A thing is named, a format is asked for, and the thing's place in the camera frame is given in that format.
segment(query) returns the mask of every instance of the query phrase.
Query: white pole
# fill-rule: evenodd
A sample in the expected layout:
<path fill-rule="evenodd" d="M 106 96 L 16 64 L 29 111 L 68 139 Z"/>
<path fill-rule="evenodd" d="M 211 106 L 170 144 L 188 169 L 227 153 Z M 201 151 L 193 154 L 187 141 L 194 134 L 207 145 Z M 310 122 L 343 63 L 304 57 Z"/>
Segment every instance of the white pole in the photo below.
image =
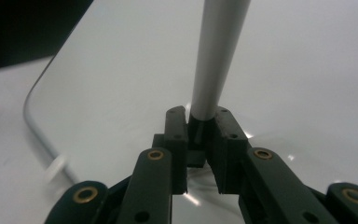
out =
<path fill-rule="evenodd" d="M 214 117 L 250 0 L 205 0 L 191 116 Z"/>

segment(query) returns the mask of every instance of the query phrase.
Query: cylindrical tube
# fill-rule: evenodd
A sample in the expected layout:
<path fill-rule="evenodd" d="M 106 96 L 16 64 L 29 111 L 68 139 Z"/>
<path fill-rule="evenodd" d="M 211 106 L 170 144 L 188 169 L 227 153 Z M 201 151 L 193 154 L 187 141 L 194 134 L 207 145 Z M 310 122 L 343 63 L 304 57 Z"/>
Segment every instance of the cylindrical tube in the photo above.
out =
<path fill-rule="evenodd" d="M 214 117 L 250 0 L 205 0 L 191 116 Z"/>

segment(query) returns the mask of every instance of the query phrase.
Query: brass ring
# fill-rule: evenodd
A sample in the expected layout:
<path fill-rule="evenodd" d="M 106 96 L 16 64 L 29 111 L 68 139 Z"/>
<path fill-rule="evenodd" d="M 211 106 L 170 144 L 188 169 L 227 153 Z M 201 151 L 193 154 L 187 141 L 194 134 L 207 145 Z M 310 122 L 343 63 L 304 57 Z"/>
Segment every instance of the brass ring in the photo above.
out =
<path fill-rule="evenodd" d="M 342 194 L 344 195 L 344 197 L 345 197 L 346 199 L 348 199 L 349 201 L 351 201 L 351 202 L 353 202 L 353 203 L 357 203 L 357 204 L 358 204 L 358 199 L 353 198 L 353 197 L 351 196 L 352 193 L 358 195 L 358 190 L 357 190 L 357 189 L 343 189 L 343 190 L 342 190 Z"/>
<path fill-rule="evenodd" d="M 147 158 L 149 158 L 149 160 L 152 160 L 152 161 L 158 161 L 163 157 L 164 157 L 164 153 L 162 153 L 162 151 L 159 151 L 159 150 L 153 150 L 153 151 L 147 153 Z"/>
<path fill-rule="evenodd" d="M 255 156 L 257 156 L 258 158 L 262 159 L 262 160 L 269 160 L 272 158 L 272 153 L 263 150 L 263 149 L 258 149 L 254 152 Z"/>
<path fill-rule="evenodd" d="M 80 196 L 80 194 L 85 191 L 90 191 L 91 195 L 88 195 L 86 197 Z M 88 203 L 89 201 L 97 197 L 97 195 L 98 195 L 98 190 L 92 186 L 89 186 L 89 187 L 78 189 L 77 192 L 74 194 L 73 199 L 75 203 Z"/>

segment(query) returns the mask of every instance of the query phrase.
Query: white rod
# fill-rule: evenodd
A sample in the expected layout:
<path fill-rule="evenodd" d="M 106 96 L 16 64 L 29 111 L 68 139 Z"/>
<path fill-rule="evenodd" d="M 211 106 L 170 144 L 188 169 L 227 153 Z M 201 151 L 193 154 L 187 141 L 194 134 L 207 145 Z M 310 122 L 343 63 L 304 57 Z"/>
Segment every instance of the white rod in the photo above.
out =
<path fill-rule="evenodd" d="M 214 117 L 250 0 L 205 0 L 191 115 Z"/>

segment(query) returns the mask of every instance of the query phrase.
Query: dark area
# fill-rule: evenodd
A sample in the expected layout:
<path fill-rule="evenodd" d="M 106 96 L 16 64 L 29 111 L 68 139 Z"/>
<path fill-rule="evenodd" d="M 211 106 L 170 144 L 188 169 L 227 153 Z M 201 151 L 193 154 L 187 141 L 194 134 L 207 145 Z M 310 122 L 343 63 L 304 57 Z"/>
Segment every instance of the dark area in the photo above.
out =
<path fill-rule="evenodd" d="M 54 55 L 92 0 L 0 0 L 0 67 Z"/>

